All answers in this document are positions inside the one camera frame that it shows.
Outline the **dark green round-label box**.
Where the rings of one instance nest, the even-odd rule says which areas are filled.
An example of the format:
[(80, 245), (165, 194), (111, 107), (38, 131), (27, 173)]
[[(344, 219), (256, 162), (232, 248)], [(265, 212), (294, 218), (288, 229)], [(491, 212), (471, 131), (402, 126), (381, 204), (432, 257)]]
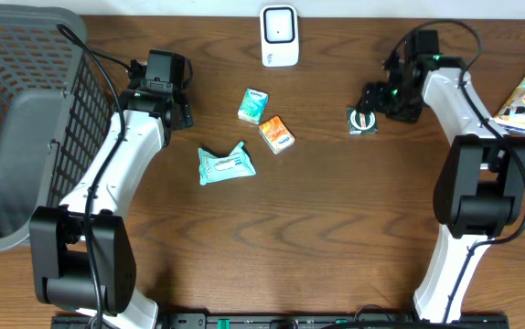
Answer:
[(363, 113), (353, 107), (347, 107), (348, 133), (350, 135), (376, 134), (377, 118), (373, 111)]

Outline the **teal tissue pack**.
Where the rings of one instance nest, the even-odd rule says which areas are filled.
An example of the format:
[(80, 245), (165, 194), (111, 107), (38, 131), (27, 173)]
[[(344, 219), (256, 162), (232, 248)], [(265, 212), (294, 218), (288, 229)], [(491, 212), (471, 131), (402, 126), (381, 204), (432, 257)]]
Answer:
[(248, 88), (238, 109), (238, 118), (246, 122), (259, 124), (268, 100), (269, 95), (267, 93)]

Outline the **teal wet wipes pack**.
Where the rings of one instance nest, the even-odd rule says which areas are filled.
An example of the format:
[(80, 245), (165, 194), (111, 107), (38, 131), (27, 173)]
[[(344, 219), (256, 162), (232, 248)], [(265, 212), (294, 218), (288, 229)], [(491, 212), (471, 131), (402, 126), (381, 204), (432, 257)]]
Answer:
[(199, 148), (199, 183), (205, 186), (228, 179), (256, 175), (252, 160), (243, 146), (244, 142), (239, 142), (226, 157), (217, 157)]

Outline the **orange tissue pack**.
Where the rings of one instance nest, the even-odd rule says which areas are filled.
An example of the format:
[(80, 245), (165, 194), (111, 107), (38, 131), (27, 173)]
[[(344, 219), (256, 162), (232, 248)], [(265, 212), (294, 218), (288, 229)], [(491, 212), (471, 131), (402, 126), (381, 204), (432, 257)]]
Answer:
[(294, 135), (279, 116), (259, 126), (259, 133), (274, 154), (279, 154), (295, 143)]

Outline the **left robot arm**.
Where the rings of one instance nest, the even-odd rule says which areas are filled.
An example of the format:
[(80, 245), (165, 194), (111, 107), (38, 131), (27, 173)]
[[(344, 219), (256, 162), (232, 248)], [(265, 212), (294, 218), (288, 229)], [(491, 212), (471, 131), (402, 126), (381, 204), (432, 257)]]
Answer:
[(125, 218), (137, 187), (171, 133), (192, 126), (188, 58), (155, 50), (132, 61), (102, 147), (56, 207), (29, 221), (37, 299), (89, 316), (88, 327), (155, 328), (157, 302), (136, 287)]

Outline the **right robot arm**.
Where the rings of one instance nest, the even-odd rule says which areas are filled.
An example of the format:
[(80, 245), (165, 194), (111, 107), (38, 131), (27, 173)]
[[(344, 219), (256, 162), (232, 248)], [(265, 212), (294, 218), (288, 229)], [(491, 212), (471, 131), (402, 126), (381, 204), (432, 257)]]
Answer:
[(461, 302), (487, 249), (525, 230), (525, 137), (493, 121), (477, 95), (471, 63), (446, 56), (427, 22), (408, 32), (383, 61), (387, 79), (368, 83), (349, 122), (369, 130), (377, 113), (415, 123), (423, 108), (439, 121), (449, 153), (434, 188), (438, 237), (413, 295), (417, 325), (457, 327)]

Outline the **white barcode scanner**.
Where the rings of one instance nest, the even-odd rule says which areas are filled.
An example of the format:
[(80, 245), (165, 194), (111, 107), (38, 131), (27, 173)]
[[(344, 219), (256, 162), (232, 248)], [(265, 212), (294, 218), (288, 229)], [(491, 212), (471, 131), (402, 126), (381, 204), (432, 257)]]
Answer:
[(296, 65), (300, 52), (297, 10), (291, 5), (267, 5), (259, 19), (262, 64), (268, 68)]

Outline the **grey plastic mesh basket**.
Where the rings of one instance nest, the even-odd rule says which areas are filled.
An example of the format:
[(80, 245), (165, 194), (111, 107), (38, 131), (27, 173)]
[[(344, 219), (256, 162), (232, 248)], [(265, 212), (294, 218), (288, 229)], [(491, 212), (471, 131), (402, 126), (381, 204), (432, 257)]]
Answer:
[(0, 5), (0, 251), (27, 244), (34, 210), (79, 183), (109, 130), (91, 63), (58, 25), (87, 36), (69, 10)]

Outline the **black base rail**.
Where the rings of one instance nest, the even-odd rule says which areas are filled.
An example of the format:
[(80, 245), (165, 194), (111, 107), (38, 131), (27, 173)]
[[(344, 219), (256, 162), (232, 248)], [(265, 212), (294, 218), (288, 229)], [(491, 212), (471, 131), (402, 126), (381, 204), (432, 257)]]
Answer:
[(159, 316), (157, 329), (277, 329), (277, 328), (481, 328), (509, 329), (504, 315), (464, 315), (448, 324), (421, 321), (403, 313), (368, 311), (358, 315), (207, 315), (170, 313)]

